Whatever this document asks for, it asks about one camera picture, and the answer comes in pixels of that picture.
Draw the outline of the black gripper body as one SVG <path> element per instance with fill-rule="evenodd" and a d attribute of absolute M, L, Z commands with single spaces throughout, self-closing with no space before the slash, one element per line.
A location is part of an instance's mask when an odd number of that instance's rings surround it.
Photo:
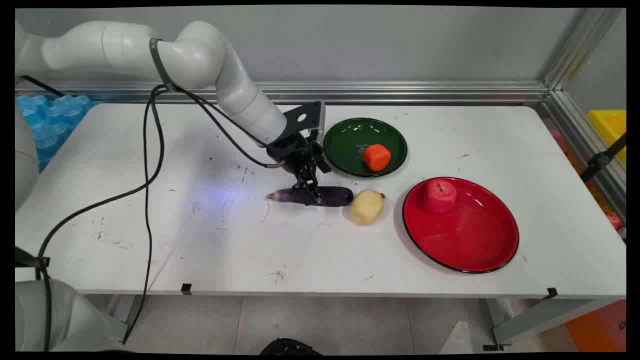
<path fill-rule="evenodd" d="M 298 132 L 279 139 L 267 147 L 267 155 L 281 168 L 295 176 L 295 187 L 316 187 L 316 171 L 327 174 L 332 171 L 325 159 L 325 151 L 318 142 L 318 132 L 303 136 Z"/>

